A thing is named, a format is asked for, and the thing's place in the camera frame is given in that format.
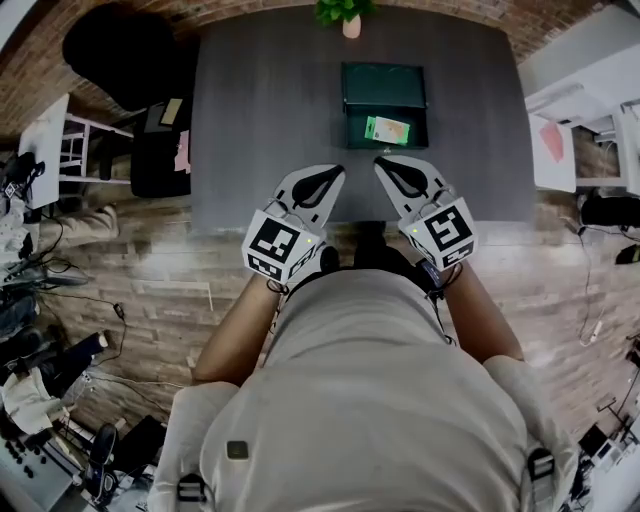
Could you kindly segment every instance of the small plant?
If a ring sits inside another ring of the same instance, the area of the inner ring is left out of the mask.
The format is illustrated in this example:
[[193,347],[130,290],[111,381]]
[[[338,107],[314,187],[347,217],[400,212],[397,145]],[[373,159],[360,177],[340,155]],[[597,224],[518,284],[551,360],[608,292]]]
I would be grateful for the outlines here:
[[342,20],[350,22],[359,14],[369,14],[375,10],[372,0],[318,0],[316,19],[323,25]]

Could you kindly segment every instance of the potted plant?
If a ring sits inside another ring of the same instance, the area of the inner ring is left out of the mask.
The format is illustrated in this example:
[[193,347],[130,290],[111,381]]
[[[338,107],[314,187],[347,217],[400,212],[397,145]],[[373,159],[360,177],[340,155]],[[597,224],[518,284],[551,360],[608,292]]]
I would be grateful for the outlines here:
[[355,39],[360,35],[361,14],[375,10],[373,0],[318,0],[316,19],[323,25],[342,20],[342,33]]

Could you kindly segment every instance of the gray t-shirt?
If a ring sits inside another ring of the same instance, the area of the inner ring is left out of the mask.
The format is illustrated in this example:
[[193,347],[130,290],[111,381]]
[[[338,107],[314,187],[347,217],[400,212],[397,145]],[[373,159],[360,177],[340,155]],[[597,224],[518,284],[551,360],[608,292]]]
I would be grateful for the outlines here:
[[[229,441],[248,460],[229,459]],[[149,505],[175,510],[175,484],[199,471],[218,512],[529,510],[537,441],[564,492],[573,445],[528,365],[483,367],[445,343],[413,283],[343,271],[296,291],[242,388],[176,395]]]

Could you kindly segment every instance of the brick wall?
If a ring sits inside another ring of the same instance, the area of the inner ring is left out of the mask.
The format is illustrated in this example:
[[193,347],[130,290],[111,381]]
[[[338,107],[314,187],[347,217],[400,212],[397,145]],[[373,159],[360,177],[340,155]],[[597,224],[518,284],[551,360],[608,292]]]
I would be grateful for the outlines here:
[[[608,0],[376,0],[377,3],[427,9],[504,30],[518,61],[571,25],[601,9]],[[100,89],[75,73],[62,58],[62,40],[85,12],[106,0],[60,0],[27,37],[0,76],[0,138],[15,137],[65,92],[72,110],[112,121],[125,115]],[[224,18],[312,0],[130,0],[136,8],[157,12],[175,33]]]

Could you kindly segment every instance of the dark green box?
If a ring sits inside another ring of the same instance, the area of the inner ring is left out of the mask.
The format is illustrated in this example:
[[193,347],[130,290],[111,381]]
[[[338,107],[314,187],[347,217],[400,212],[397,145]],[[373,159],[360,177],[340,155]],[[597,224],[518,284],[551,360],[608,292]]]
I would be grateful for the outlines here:
[[[347,147],[421,149],[429,145],[424,72],[420,66],[342,63],[342,97]],[[365,138],[367,118],[386,117],[410,125],[407,145]]]

